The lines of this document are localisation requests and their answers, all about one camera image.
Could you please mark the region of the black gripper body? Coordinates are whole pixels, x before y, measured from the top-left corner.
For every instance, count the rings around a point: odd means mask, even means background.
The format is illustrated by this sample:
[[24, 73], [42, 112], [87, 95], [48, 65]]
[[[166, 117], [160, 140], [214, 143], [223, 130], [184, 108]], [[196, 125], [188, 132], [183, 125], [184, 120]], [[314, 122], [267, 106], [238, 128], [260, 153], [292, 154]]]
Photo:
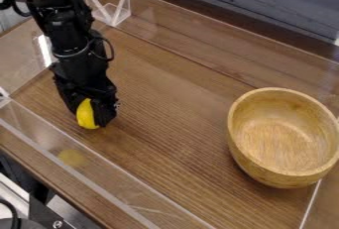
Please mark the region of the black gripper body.
[[114, 48], [100, 33], [91, 33], [80, 52], [56, 55], [51, 71], [59, 84], [82, 87], [86, 98], [94, 98], [116, 86], [107, 77], [108, 63], [114, 60]]

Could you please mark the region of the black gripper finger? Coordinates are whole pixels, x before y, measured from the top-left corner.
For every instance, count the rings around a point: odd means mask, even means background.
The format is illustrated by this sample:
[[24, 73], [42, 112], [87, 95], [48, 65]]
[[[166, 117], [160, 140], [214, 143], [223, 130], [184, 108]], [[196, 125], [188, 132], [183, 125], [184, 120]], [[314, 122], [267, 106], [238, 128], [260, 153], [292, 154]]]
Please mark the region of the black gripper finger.
[[111, 89], [106, 93], [96, 95], [91, 99], [90, 104], [95, 124], [99, 127], [106, 127], [118, 114], [119, 99], [116, 97], [116, 91]]
[[71, 87], [71, 86], [59, 84], [58, 90], [70, 111], [74, 114], [76, 114], [79, 106], [86, 100], [84, 89], [82, 87], [76, 87], [76, 86]]

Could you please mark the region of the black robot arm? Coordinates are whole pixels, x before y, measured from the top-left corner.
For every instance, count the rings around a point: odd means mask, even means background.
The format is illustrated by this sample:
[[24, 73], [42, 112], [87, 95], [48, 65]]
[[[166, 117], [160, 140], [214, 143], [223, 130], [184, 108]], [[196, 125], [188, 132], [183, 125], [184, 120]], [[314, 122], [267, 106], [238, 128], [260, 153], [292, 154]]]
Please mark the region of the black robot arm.
[[86, 0], [0, 0], [0, 10], [32, 17], [52, 44], [51, 65], [59, 94], [79, 125], [106, 126], [116, 117], [116, 86], [107, 77], [114, 47], [92, 27]]

